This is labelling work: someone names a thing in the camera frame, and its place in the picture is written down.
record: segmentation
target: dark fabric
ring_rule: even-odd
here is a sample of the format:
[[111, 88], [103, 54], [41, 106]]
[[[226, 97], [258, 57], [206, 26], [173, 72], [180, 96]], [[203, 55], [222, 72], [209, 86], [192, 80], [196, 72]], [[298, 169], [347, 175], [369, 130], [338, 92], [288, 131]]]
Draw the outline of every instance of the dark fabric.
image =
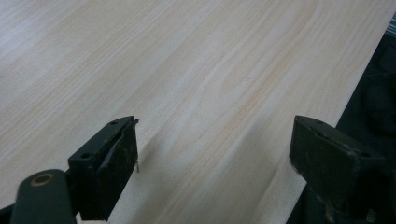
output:
[[[336, 128], [396, 163], [396, 38], [384, 35]], [[326, 213], [305, 187], [288, 224], [365, 224]]]

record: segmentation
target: screw hole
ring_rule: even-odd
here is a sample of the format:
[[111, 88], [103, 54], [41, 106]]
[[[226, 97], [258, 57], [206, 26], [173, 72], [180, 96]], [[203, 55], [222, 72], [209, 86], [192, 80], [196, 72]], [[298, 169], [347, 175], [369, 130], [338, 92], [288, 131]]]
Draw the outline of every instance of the screw hole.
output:
[[88, 159], [91, 156], [91, 153], [84, 153], [81, 155], [82, 159]]
[[40, 176], [36, 176], [32, 182], [30, 182], [30, 185], [33, 187], [40, 187], [48, 184], [49, 182], [52, 181], [54, 175], [53, 174], [43, 174]]

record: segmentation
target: table surface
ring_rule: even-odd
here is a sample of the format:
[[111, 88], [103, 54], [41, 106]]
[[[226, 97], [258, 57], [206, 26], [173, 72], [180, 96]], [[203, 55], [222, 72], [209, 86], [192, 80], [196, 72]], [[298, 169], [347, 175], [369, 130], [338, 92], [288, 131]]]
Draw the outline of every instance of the table surface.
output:
[[393, 0], [1, 1], [0, 206], [134, 115], [110, 223], [285, 223], [296, 114], [335, 125]]

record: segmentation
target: light wood surface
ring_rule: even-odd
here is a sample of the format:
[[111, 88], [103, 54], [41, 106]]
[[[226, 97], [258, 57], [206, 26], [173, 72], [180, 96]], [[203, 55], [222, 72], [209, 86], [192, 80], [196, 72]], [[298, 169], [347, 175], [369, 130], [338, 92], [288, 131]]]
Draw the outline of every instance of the light wood surface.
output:
[[392, 0], [0, 2], [0, 206], [134, 115], [109, 223], [285, 223], [296, 114], [336, 124]]

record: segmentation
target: wood grain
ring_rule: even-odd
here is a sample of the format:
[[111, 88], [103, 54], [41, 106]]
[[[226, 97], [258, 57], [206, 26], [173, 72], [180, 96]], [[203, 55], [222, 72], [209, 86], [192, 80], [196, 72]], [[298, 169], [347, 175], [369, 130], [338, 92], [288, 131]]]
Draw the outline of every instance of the wood grain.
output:
[[285, 223], [296, 114], [334, 125], [392, 0], [1, 1], [0, 206], [135, 115], [109, 223]]

